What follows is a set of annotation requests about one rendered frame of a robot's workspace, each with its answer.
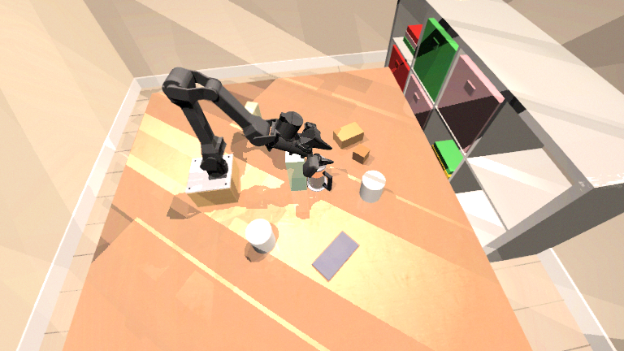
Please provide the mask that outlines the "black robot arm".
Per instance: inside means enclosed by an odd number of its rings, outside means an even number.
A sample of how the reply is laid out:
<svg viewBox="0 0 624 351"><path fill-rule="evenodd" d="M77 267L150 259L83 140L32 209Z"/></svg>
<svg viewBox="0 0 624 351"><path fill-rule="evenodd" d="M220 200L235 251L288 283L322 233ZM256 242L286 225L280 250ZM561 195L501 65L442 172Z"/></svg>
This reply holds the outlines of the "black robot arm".
<svg viewBox="0 0 624 351"><path fill-rule="evenodd" d="M196 83L203 87L197 88ZM228 177L228 163L223 158L227 143L223 136L214 134L199 100L212 101L240 126L252 145L264 145L269 152L272 148L288 152L295 136L299 137L297 146L305 152L310 152L310 148L322 140L317 125L304 123L297 112L281 112L279 119L263 119L253 115L222 86L220 80L196 70L173 68L162 84L162 91L173 104L181 108L200 141L202 160L199 168L208 173L208 180ZM303 123L305 130L298 133Z"/></svg>

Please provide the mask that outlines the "grey cylinder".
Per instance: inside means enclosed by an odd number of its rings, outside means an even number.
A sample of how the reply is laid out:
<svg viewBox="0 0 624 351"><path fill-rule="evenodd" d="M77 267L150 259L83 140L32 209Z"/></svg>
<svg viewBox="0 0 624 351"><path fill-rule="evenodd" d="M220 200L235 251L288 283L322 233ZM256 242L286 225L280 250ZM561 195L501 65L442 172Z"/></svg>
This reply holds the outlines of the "grey cylinder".
<svg viewBox="0 0 624 351"><path fill-rule="evenodd" d="M362 177L360 197L364 202L376 203L382 195L386 179L378 171L368 171Z"/></svg>
<svg viewBox="0 0 624 351"><path fill-rule="evenodd" d="M260 254L270 252L275 246L275 236L270 224L262 219L247 226L246 236L253 248Z"/></svg>

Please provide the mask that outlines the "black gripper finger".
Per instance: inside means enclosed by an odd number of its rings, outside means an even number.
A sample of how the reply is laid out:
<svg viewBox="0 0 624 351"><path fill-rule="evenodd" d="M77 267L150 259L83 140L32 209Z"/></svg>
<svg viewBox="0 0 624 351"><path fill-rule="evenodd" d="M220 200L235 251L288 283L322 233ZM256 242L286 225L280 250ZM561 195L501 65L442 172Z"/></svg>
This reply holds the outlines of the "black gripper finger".
<svg viewBox="0 0 624 351"><path fill-rule="evenodd" d="M323 140L321 140L318 145L313 146L313 148L321 150L332 150L332 147Z"/></svg>
<svg viewBox="0 0 624 351"><path fill-rule="evenodd" d="M318 156L318 164L319 164L319 166L324 166L324 165L328 165L328 164L333 164L334 163L334 161L332 161L331 159L321 157L320 154L318 154L317 156Z"/></svg>

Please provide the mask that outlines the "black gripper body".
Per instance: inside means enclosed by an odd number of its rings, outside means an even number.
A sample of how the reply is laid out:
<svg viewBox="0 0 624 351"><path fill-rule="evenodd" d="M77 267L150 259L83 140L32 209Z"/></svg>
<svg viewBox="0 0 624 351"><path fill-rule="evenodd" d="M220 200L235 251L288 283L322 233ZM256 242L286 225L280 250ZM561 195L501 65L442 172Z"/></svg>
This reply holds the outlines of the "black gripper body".
<svg viewBox="0 0 624 351"><path fill-rule="evenodd" d="M307 157L306 162L303 164L303 175L305 177L311 178L313 174L319 169L319 160L318 156L313 155L313 147L310 148L310 152L305 152L301 148L297 146L297 141L299 141L299 137L295 136L292 139L292 145L289 152L289 155L298 154L301 155L301 158Z"/></svg>

